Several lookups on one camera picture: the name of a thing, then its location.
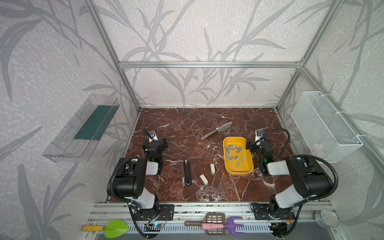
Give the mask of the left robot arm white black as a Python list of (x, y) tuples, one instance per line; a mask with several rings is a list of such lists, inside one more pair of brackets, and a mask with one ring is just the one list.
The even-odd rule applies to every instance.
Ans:
[(107, 186), (107, 194), (137, 211), (160, 210), (156, 195), (145, 188), (146, 176), (159, 175), (164, 167), (163, 151), (168, 148), (167, 139), (146, 140), (145, 156), (121, 158)]

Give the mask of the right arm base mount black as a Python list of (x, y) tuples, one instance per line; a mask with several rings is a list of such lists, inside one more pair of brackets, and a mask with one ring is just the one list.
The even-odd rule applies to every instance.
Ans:
[(270, 204), (251, 203), (250, 208), (255, 220), (291, 222), (296, 219), (292, 208), (273, 211), (269, 209), (269, 205)]

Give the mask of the small beige stapler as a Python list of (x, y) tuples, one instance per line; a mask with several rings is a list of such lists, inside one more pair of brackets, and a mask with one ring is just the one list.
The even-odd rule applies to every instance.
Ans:
[(216, 173), (215, 164), (210, 164), (210, 170), (211, 170), (212, 175), (214, 175)]
[(207, 185), (209, 183), (208, 179), (206, 178), (206, 176), (204, 174), (201, 174), (199, 177), (200, 177), (200, 179), (204, 185)]

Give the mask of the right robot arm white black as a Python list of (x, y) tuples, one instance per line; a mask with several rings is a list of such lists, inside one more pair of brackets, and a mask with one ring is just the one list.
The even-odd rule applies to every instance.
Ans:
[(332, 195), (338, 185), (336, 170), (325, 160), (312, 155), (295, 155), (273, 160), (274, 149), (268, 141), (246, 142), (246, 149), (256, 153), (261, 173), (267, 176), (290, 176), (292, 184), (271, 196), (268, 204), (250, 205), (256, 220), (282, 220), (292, 217), (293, 208)]

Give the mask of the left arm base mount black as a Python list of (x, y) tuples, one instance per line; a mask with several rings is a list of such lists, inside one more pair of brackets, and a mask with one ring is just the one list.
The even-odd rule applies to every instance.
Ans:
[(160, 204), (155, 205), (152, 209), (141, 209), (134, 211), (134, 219), (136, 221), (149, 221), (153, 218), (160, 221), (173, 220), (175, 213), (175, 205)]

